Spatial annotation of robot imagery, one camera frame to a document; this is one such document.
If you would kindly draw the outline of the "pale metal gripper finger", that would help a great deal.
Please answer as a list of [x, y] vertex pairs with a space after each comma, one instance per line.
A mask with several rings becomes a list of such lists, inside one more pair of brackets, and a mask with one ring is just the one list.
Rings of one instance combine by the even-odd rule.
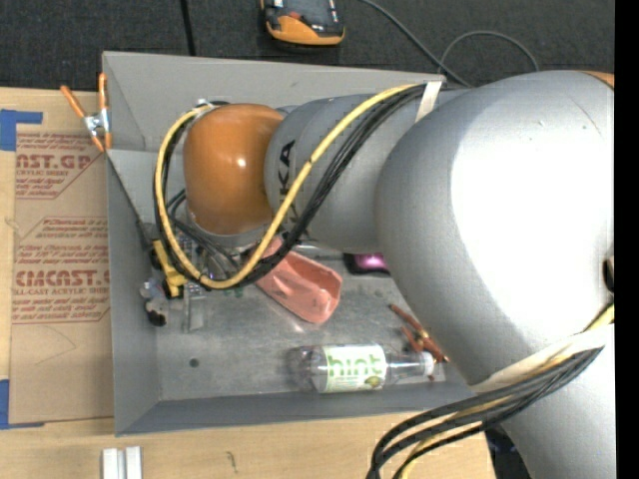
[[206, 292], [196, 283], [184, 287], [184, 330], [193, 332], [206, 323]]
[[147, 318], [154, 326], [162, 327], [168, 321], [168, 300], [164, 290], [154, 278], [145, 280], [140, 287]]

